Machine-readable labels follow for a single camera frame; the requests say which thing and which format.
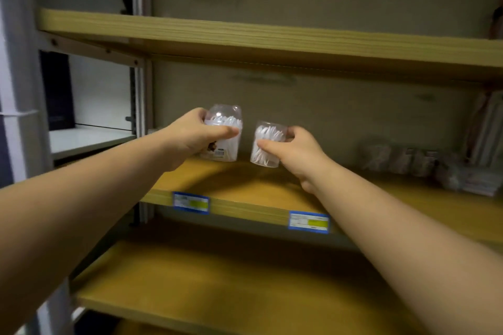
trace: hand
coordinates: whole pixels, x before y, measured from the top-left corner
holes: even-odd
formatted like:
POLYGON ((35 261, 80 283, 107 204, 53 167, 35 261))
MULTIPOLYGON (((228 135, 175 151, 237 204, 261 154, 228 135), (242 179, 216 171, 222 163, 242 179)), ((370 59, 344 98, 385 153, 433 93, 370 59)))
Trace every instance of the hand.
POLYGON ((309 131, 299 126, 288 128, 289 139, 285 143, 261 139, 257 145, 264 151, 276 155, 288 171, 300 180, 306 192, 314 193, 312 178, 332 160, 325 155, 309 131))
POLYGON ((178 168, 187 157, 208 147, 211 142, 229 139, 239 134, 239 129, 231 126, 209 126, 204 124, 206 110, 199 107, 178 118, 168 127, 152 134, 167 144, 168 171, 178 168))

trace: blue bordered price tag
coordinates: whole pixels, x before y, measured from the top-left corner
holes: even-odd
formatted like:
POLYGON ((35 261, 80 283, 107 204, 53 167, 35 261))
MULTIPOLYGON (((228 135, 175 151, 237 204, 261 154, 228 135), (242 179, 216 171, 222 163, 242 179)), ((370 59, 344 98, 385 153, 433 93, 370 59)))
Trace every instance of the blue bordered price tag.
POLYGON ((185 192, 173 192, 173 207, 184 211, 210 213, 210 198, 185 192))
POLYGON ((288 229, 329 234, 330 217, 322 213, 290 211, 288 229))

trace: person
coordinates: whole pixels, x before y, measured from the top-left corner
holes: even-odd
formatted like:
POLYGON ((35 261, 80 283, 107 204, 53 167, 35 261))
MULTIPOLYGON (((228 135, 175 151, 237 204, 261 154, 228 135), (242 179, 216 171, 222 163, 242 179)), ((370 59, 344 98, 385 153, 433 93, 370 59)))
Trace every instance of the person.
MULTIPOLYGON (((219 139, 192 110, 171 125, 0 190, 0 333, 13 333, 165 171, 219 139)), ((503 333, 503 259, 331 160, 305 129, 260 141, 297 176, 435 334, 503 333)))

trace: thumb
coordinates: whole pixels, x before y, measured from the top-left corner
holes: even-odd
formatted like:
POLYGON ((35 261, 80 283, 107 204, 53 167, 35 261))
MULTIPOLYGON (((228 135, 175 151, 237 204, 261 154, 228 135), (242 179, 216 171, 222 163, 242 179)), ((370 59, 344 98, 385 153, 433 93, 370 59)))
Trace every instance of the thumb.
POLYGON ((265 152, 275 155, 279 159, 282 158, 285 146, 288 145, 287 143, 269 141, 268 139, 260 139, 256 143, 265 152))
POLYGON ((209 142, 220 139, 234 138, 239 134, 239 129, 232 126, 206 126, 206 135, 209 142))

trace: cotton swab container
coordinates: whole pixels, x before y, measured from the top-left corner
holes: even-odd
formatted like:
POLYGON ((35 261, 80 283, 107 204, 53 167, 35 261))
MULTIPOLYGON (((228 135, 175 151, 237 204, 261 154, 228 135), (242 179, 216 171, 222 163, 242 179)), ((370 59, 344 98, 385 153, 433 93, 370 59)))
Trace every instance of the cotton swab container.
POLYGON ((243 129, 241 108, 237 105, 213 105, 208 110, 204 123, 213 126, 233 126, 239 129, 239 134, 231 139, 212 142, 203 150, 201 157, 218 161, 236 161, 239 140, 243 129))
POLYGON ((259 148, 256 142, 259 139, 269 139, 270 141, 284 142, 286 140, 287 130, 288 128, 286 126, 277 123, 264 121, 257 122, 250 161, 259 166, 272 168, 278 167, 280 165, 279 158, 259 148))

